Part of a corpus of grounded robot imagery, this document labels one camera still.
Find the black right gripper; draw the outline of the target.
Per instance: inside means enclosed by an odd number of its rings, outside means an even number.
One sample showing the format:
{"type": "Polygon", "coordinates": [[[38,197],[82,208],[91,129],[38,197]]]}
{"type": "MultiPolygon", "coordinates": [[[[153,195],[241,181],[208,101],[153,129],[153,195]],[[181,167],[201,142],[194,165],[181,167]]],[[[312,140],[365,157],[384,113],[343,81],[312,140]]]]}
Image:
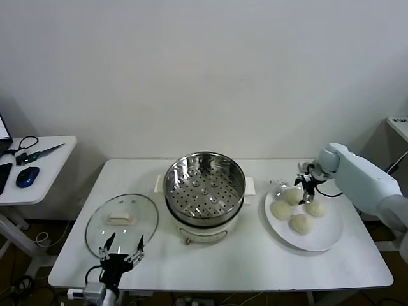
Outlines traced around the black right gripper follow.
{"type": "Polygon", "coordinates": [[[299,201],[299,204],[308,204],[314,201],[314,193],[316,191],[316,186],[319,181],[311,174],[311,172],[306,171],[300,174],[300,178],[295,179],[294,185],[297,186],[302,183],[304,190],[303,196],[299,201]]]}

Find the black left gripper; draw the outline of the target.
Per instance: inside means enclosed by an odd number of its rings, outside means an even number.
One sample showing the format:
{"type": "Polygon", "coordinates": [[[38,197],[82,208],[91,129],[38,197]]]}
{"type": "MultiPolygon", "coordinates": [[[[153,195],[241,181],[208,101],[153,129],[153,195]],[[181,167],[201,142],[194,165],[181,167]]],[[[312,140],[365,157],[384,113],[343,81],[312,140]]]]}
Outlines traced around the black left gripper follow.
{"type": "MultiPolygon", "coordinates": [[[[102,247],[98,248],[98,254],[100,258],[108,256],[113,241],[115,239],[115,232],[106,240],[102,247]]],[[[108,259],[100,261],[103,274],[101,276],[101,282],[106,285],[107,288],[118,288],[121,277],[124,273],[133,269],[133,263],[139,263],[144,258],[144,235],[141,236],[135,252],[130,254],[110,254],[108,259]]]]}

